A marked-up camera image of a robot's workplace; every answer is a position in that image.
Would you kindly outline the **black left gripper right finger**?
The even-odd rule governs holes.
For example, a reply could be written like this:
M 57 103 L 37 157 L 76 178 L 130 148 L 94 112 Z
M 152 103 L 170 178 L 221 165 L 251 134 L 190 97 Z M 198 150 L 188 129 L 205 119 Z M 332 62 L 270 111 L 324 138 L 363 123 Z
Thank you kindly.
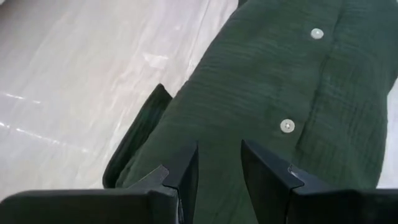
M 241 163 L 259 224 L 398 224 L 398 189 L 338 189 L 252 141 Z

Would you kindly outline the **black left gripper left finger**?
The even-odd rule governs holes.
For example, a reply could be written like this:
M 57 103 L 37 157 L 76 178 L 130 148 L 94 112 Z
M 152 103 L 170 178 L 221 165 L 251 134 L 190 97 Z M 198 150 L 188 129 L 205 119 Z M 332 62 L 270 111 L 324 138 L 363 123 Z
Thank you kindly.
M 31 190 L 0 202 L 0 224 L 192 224 L 198 144 L 125 189 Z

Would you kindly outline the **dark green garment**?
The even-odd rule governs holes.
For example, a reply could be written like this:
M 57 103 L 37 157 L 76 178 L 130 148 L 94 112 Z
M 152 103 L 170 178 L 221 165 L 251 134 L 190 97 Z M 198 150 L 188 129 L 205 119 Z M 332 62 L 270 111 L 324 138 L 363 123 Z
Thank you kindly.
M 178 93 L 150 94 L 103 185 L 129 187 L 196 141 L 194 224 L 257 224 L 248 139 L 331 185 L 373 189 L 397 78 L 398 0 L 239 0 Z

